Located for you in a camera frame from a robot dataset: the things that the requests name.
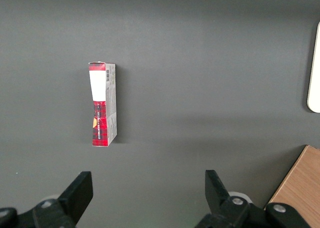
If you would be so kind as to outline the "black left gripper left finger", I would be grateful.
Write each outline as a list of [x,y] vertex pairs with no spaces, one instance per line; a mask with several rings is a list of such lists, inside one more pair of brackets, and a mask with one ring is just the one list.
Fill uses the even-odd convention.
[[58,198],[46,199],[32,209],[35,227],[76,227],[92,198],[92,173],[83,171]]

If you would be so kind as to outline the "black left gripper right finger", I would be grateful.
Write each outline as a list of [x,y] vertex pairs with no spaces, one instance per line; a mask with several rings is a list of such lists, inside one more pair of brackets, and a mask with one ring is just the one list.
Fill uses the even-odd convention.
[[205,171],[205,197],[210,213],[202,218],[196,228],[243,226],[250,205],[242,197],[229,195],[215,170]]

